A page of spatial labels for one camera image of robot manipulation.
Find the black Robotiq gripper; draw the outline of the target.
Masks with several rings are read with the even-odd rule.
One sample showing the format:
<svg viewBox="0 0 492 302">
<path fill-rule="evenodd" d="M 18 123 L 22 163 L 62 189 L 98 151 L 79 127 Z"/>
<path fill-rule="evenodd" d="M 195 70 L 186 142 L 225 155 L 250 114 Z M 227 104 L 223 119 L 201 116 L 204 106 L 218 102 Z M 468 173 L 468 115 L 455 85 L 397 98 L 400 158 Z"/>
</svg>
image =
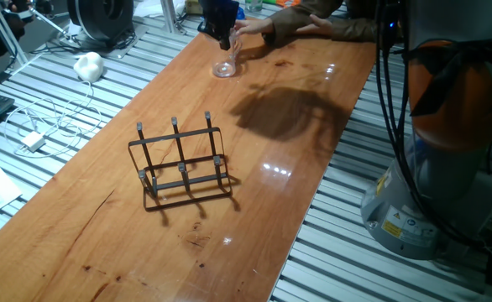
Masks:
<svg viewBox="0 0 492 302">
<path fill-rule="evenodd" d="M 208 37 L 218 37 L 222 50 L 232 48 L 231 28 L 234 27 L 238 13 L 239 2 L 234 0 L 200 0 L 203 20 L 197 31 Z"/>
</svg>

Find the person right hand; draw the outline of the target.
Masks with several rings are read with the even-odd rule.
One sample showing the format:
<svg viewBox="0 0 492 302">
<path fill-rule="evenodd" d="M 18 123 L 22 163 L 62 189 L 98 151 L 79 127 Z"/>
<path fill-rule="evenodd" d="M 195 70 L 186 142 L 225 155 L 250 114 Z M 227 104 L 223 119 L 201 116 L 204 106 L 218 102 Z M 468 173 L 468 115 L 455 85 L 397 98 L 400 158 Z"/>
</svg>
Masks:
<svg viewBox="0 0 492 302">
<path fill-rule="evenodd" d="M 238 35 L 272 34 L 274 25 L 270 18 L 237 20 L 234 29 Z"/>
</svg>

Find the person left hand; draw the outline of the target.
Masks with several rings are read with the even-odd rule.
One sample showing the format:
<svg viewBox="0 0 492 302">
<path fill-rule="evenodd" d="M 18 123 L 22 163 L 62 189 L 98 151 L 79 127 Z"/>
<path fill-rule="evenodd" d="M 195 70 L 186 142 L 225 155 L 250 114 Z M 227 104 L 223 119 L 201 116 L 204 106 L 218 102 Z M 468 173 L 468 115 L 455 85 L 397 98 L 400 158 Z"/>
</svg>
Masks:
<svg viewBox="0 0 492 302">
<path fill-rule="evenodd" d="M 307 26 L 298 28 L 296 34 L 320 35 L 326 37 L 332 36 L 332 23 L 329 20 L 319 18 L 314 14 L 310 15 L 310 20 L 311 23 Z"/>
</svg>

